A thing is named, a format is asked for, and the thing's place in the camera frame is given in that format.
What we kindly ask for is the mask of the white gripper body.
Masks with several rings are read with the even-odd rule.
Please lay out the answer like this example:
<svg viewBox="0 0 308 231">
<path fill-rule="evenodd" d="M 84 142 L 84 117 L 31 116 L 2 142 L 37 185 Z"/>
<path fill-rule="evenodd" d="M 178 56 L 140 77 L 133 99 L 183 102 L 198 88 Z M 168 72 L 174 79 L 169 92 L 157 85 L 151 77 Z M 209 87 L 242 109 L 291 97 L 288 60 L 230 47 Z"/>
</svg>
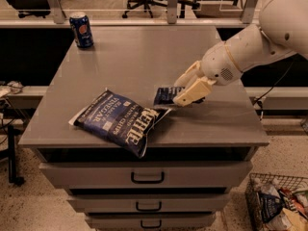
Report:
<svg viewBox="0 0 308 231">
<path fill-rule="evenodd" d="M 206 77 L 220 86 L 229 85 L 243 75 L 225 41 L 207 50 L 201 60 L 201 69 Z"/>
</svg>

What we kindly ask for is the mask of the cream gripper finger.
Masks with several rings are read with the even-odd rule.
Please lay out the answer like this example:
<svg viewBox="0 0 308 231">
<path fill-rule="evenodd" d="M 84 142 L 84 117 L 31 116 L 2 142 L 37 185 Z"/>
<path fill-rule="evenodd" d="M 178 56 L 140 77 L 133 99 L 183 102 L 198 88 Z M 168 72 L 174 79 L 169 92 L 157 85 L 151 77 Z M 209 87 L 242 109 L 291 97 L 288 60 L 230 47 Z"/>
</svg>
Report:
<svg viewBox="0 0 308 231">
<path fill-rule="evenodd" d="M 183 87 L 173 98 L 173 102 L 178 106 L 187 106 L 194 101 L 204 98 L 212 91 L 212 86 L 216 80 L 203 77 L 180 77 L 175 83 L 175 87 Z"/>
<path fill-rule="evenodd" d="M 200 61 L 194 62 L 174 83 L 175 87 L 191 86 L 198 78 L 203 77 Z"/>
</svg>

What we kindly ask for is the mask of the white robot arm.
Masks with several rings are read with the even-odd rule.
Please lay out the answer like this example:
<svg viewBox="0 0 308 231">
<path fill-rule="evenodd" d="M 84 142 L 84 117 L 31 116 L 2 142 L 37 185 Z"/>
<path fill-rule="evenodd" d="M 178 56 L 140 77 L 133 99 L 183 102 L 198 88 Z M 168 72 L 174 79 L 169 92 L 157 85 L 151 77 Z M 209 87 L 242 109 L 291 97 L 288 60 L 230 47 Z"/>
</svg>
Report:
<svg viewBox="0 0 308 231">
<path fill-rule="evenodd" d="M 267 0 L 257 24 L 209 48 L 175 81 L 182 90 L 173 102 L 187 106 L 207 96 L 214 85 L 228 85 L 255 66 L 294 54 L 308 58 L 308 0 Z"/>
</svg>

